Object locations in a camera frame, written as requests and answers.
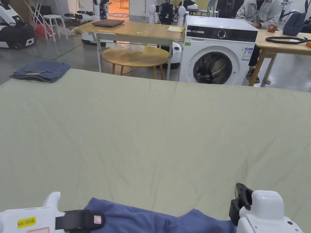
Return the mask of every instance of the blue cloth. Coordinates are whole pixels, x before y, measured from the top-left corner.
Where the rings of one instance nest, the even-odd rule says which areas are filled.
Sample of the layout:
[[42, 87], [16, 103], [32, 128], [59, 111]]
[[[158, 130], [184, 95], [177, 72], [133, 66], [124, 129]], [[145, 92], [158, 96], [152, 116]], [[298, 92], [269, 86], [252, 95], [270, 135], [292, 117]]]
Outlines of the blue cloth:
[[220, 221], [193, 209], [174, 217], [92, 198], [87, 210], [101, 211], [103, 228], [92, 233], [236, 233], [231, 221]]
[[70, 69], [61, 62], [34, 62], [15, 71], [10, 77], [15, 79], [41, 80], [53, 83], [59, 80]]

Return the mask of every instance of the person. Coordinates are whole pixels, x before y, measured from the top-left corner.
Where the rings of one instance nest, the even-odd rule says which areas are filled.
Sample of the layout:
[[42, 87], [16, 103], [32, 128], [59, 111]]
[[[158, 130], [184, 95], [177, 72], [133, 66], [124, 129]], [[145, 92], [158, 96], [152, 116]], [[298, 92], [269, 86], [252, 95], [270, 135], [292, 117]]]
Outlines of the person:
[[[257, 29], [268, 29], [270, 24], [277, 25], [282, 12], [281, 0], [244, 0], [243, 5], [236, 13], [236, 19], [242, 19]], [[258, 61], [260, 48], [255, 46], [249, 60], [249, 71], [246, 79], [250, 80]]]

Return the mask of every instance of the red object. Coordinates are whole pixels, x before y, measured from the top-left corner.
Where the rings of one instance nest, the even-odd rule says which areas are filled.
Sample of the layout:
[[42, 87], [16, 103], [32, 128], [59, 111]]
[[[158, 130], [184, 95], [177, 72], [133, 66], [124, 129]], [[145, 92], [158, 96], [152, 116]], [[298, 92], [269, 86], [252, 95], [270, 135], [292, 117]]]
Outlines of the red object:
[[277, 26], [275, 24], [270, 24], [268, 26], [268, 32], [273, 32], [275, 33], [275, 31], [277, 30]]
[[[49, 32], [50, 35], [52, 35], [52, 31], [49, 27], [46, 27], [46, 30]], [[45, 36], [44, 35], [44, 27], [42, 26], [42, 24], [37, 24], [37, 26], [35, 28], [35, 33], [37, 36]]]

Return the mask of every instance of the round wooden table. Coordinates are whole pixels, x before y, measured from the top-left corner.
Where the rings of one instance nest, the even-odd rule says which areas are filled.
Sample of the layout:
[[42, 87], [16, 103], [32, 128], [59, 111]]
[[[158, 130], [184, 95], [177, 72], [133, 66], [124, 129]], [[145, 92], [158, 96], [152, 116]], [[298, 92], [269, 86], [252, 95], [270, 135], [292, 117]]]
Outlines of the round wooden table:
[[112, 74], [114, 75], [115, 65], [121, 66], [121, 74], [124, 66], [130, 67], [153, 67], [154, 79], [156, 78], [156, 67], [160, 66], [161, 79], [163, 80], [162, 65], [169, 60], [169, 52], [152, 46], [145, 46], [143, 53], [130, 53], [127, 50], [106, 49], [102, 57], [112, 63]]

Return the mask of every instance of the shoe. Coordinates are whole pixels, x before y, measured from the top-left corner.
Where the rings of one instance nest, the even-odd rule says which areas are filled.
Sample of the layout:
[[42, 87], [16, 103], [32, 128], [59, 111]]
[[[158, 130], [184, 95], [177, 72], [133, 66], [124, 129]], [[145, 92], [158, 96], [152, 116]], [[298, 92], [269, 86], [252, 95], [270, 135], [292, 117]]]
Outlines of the shoe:
[[[248, 73], [247, 73], [247, 75], [246, 75], [246, 79], [247, 79], [248, 81], [250, 81], [250, 80], [252, 79], [253, 73], [254, 73], [254, 69], [252, 69], [251, 71], [248, 71]], [[260, 83], [260, 79], [259, 79], [258, 76], [256, 77], [255, 84], [256, 84], [256, 83]]]

